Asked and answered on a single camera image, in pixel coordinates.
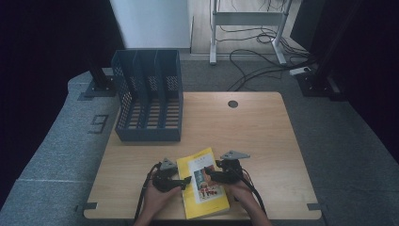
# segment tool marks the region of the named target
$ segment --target picture on book cover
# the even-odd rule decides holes
[[[223,189],[211,177],[205,173],[204,166],[210,170],[215,170],[213,157],[206,154],[201,158],[194,159],[188,163],[191,171],[194,172],[192,180],[193,188],[196,189],[194,196],[196,203],[207,202],[223,195]]]

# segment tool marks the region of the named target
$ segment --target wooden table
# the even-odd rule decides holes
[[[232,108],[229,101],[236,101]],[[277,92],[185,92],[180,142],[121,142],[112,131],[88,202],[86,218],[134,218],[141,186],[151,167],[207,147],[215,158],[229,150],[242,159],[271,219],[319,219],[321,211],[281,95]],[[173,198],[158,219],[185,219],[182,196]],[[238,202],[205,219],[248,219]]]

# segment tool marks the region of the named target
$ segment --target human hand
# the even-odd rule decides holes
[[[159,191],[153,184],[152,179],[149,181],[146,193],[144,195],[143,212],[150,213],[152,216],[165,208],[168,201],[179,193],[182,189],[177,186],[168,192]]]
[[[244,175],[244,179],[249,182],[248,176],[246,174]],[[243,208],[247,209],[247,207],[251,204],[256,204],[259,206],[253,197],[252,191],[243,181],[240,180],[235,184],[224,186],[230,191],[230,194],[232,194],[233,197],[240,202]]]
[[[251,189],[243,182],[239,181],[233,185],[225,185],[230,193],[240,202],[241,206],[247,211],[252,225],[254,226],[272,226],[266,213],[253,197]]]

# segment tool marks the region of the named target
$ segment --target white wall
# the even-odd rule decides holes
[[[194,10],[195,10],[195,3],[194,1],[203,1],[203,0],[187,0],[187,7],[188,7],[188,23],[189,23],[189,36],[190,36],[190,40],[191,40],[191,34],[192,34],[192,24],[193,24],[193,16],[194,16]]]
[[[110,0],[125,48],[189,48],[187,0]]]

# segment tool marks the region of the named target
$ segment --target electrical cable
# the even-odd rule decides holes
[[[232,0],[231,0],[231,6],[235,9],[235,11],[237,11],[237,8],[234,6],[234,3],[232,2]]]
[[[251,179],[250,176],[249,176],[249,172],[248,172],[246,169],[243,169],[243,171],[247,174],[250,183],[254,186],[254,184],[253,184],[253,182],[252,182],[252,179]]]
[[[152,179],[151,177],[152,177],[153,170],[155,170],[155,168],[159,169],[161,164],[162,163],[159,162],[159,163],[153,165],[153,167],[151,168],[150,172],[147,174],[147,178],[144,181],[143,187],[141,187],[140,198],[138,199],[138,204],[137,204],[137,209],[136,209],[134,222],[136,222],[136,220],[138,219],[138,215],[140,214],[141,204],[143,203],[144,194],[146,192],[147,185],[148,185],[149,181]]]
[[[263,1],[263,4],[258,8],[258,11],[261,10],[261,8],[264,6],[264,4],[266,4],[266,0]]]
[[[281,5],[277,5],[276,7],[270,6],[272,9],[274,9],[275,11],[283,11],[284,10],[284,5],[285,5],[286,0],[283,0]]]
[[[272,0],[269,0],[268,6],[267,6],[267,11],[270,10],[270,6],[272,5]]]
[[[249,181],[247,181],[243,176],[241,176],[238,172],[236,172],[233,168],[228,168],[228,170],[231,170],[235,173],[235,175],[242,181],[246,186],[252,191],[252,193],[256,196],[256,199],[258,200],[259,205],[261,206],[261,209],[264,211],[264,213],[267,215],[266,210],[264,209],[263,205],[263,200],[261,195],[259,194],[258,190],[253,186]]]
[[[283,6],[284,6],[285,3],[286,3],[286,0],[283,0],[283,2],[281,3],[281,6],[278,7],[278,8],[281,9],[281,11],[282,11]],[[271,0],[269,0],[269,2],[268,2],[268,9],[267,10],[269,10],[270,6],[271,6]],[[218,2],[218,6],[217,7],[218,7],[218,10],[220,10],[220,1]],[[212,8],[211,8],[211,1],[209,1],[209,26],[211,27],[211,31],[213,31],[211,15],[212,15]],[[215,39],[216,41],[219,41],[219,42],[226,41],[226,40],[251,40],[251,39],[256,39],[257,42],[259,42],[259,43],[268,44],[268,43],[272,42],[272,40],[275,39],[276,36],[277,36],[277,32],[276,31],[274,31],[272,29],[264,28],[263,26],[255,27],[255,28],[249,28],[249,29],[240,29],[240,30],[226,30],[221,25],[219,27],[220,27],[221,30],[223,30],[225,32],[242,32],[242,31],[250,31],[250,30],[262,30],[262,33],[257,35],[257,36],[251,36],[251,37],[242,38],[242,39],[224,39],[224,40]],[[267,41],[262,40],[262,38],[264,38],[264,37],[267,37],[268,40]],[[281,37],[280,43],[283,46],[283,49],[289,54],[300,55],[300,56],[304,56],[304,57],[307,57],[309,55],[304,50],[291,47],[288,44],[288,41],[284,37]]]
[[[258,53],[256,53],[256,52],[254,52],[254,51],[250,51],[250,50],[235,50],[235,51],[232,51],[232,52],[230,53],[230,62],[240,71],[240,73],[243,75],[243,77],[241,77],[240,79],[238,79],[237,81],[235,81],[235,83],[233,83],[233,84],[227,89],[227,91],[230,91],[233,87],[235,87],[238,83],[240,83],[240,85],[238,86],[238,88],[236,88],[236,89],[234,90],[234,91],[238,91],[239,89],[241,89],[241,88],[246,84],[246,82],[248,82],[248,81],[250,81],[250,80],[252,80],[252,79],[254,79],[254,78],[256,78],[256,77],[267,76],[267,77],[271,77],[271,78],[281,79],[281,74],[280,74],[280,77],[268,76],[267,74],[269,74],[269,73],[276,73],[276,72],[281,72],[281,73],[282,73],[283,71],[287,71],[287,70],[291,70],[291,69],[296,69],[296,68],[304,67],[304,66],[307,66],[307,65],[310,65],[310,64],[315,63],[315,59],[312,58],[312,57],[311,57],[311,58],[308,58],[308,60],[306,60],[306,61],[304,61],[304,62],[295,64],[295,65],[292,65],[292,66],[282,66],[282,65],[279,65],[279,64],[277,64],[277,63],[272,62],[272,64],[274,65],[274,67],[275,67],[275,68],[277,67],[277,69],[269,70],[269,71],[266,71],[266,72],[261,72],[261,70],[263,70],[263,69],[266,69],[266,68],[269,69],[269,68],[270,68],[270,67],[265,67],[265,68],[261,68],[261,69],[258,69],[258,70],[255,70],[255,71],[251,72],[251,73],[246,74],[246,73],[243,71],[243,69],[241,69],[241,67],[239,67],[238,64],[237,64],[236,62],[234,62],[234,60],[232,60],[232,55],[233,55],[235,52],[237,52],[237,51],[247,51],[247,52],[253,53],[253,54],[255,54],[256,56],[259,56],[259,57],[265,59],[267,62],[272,62],[271,60],[267,59],[266,57],[264,57],[264,56],[262,56],[262,55],[260,55],[260,54],[258,54]]]

